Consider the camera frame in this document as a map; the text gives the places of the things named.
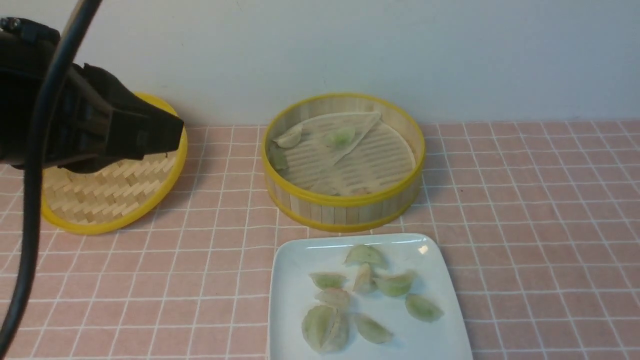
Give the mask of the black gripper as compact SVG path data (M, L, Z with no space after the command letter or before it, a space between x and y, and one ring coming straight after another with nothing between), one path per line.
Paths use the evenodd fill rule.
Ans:
M35 101L60 33L26 18L3 17L0 39L0 159L25 167ZM72 64L49 124L43 166L96 173L121 160L178 150L185 124L109 71Z

